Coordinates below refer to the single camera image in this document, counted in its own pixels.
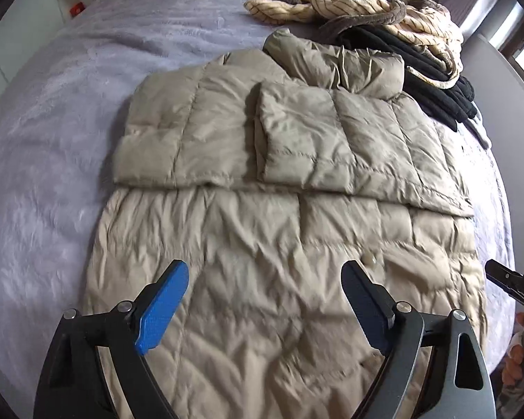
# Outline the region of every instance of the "gray bedsheet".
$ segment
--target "gray bedsheet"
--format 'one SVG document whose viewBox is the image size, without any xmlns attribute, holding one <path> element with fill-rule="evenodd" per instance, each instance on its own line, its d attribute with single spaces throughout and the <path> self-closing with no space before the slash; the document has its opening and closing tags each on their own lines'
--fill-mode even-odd
<svg viewBox="0 0 524 419">
<path fill-rule="evenodd" d="M 112 149 L 134 88 L 153 71 L 261 46 L 274 28 L 249 16 L 244 1 L 98 0 L 1 97 L 0 390 L 21 419 L 31 417 L 62 311 L 79 305 L 94 227 L 113 189 Z M 300 36 L 311 29 L 291 28 Z M 512 264 L 498 169 L 490 152 L 463 136 L 481 261 Z M 488 292 L 486 357 L 493 368 L 509 338 L 513 306 Z"/>
</svg>

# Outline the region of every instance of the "beige puffer jacket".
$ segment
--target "beige puffer jacket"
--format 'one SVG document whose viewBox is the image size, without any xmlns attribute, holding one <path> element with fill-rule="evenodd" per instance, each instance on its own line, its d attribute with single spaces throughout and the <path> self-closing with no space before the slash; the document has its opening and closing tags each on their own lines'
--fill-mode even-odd
<svg viewBox="0 0 524 419">
<path fill-rule="evenodd" d="M 264 52 L 158 72 L 138 87 L 85 312 L 133 299 L 172 259 L 188 264 L 182 304 L 147 354 L 180 419 L 351 417 L 381 357 L 341 289 L 350 259 L 397 301 L 465 310 L 485 341 L 461 146 L 402 83 L 396 55 L 280 30 Z"/>
</svg>

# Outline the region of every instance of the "bolt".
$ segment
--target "bolt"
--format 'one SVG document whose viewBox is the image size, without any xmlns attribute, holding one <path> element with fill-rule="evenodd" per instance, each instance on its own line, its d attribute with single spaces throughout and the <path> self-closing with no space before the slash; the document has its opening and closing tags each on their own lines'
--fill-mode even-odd
<svg viewBox="0 0 524 419">
<path fill-rule="evenodd" d="M 122 301 L 117 305 L 117 310 L 122 313 L 127 313 L 132 310 L 133 304 L 132 301 Z"/>
<path fill-rule="evenodd" d="M 459 321 L 464 321 L 466 319 L 466 314 L 459 309 L 454 310 L 454 312 L 452 312 L 452 315 L 454 315 L 454 318 L 456 318 Z"/>
<path fill-rule="evenodd" d="M 64 317 L 64 319 L 73 319 L 76 317 L 76 314 L 77 314 L 76 309 L 68 309 L 68 310 L 64 310 L 64 313 L 62 314 L 62 316 Z"/>
<path fill-rule="evenodd" d="M 396 308 L 398 309 L 399 312 L 402 312 L 402 313 L 409 313 L 411 312 L 411 305 L 409 305 L 407 302 L 398 302 L 396 304 Z"/>
</svg>

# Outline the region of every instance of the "snap button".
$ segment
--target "snap button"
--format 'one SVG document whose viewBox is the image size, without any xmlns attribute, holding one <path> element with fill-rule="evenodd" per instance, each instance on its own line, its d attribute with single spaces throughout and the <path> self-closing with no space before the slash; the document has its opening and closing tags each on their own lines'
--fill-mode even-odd
<svg viewBox="0 0 524 419">
<path fill-rule="evenodd" d="M 373 266 L 377 262 L 377 259 L 370 250 L 367 250 L 361 254 L 361 261 L 365 266 Z"/>
</svg>

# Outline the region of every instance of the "hand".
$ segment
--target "hand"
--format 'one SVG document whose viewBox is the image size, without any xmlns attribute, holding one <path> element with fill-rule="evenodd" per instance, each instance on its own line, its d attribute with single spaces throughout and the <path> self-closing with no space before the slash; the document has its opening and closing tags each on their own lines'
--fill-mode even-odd
<svg viewBox="0 0 524 419">
<path fill-rule="evenodd" d="M 524 326 L 524 312 L 516 314 L 516 321 L 521 326 Z M 524 359 L 524 348 L 521 345 L 513 346 L 507 356 L 504 369 L 502 373 L 503 384 L 506 386 L 514 386 L 514 384 L 522 379 L 522 369 L 520 364 Z"/>
</svg>

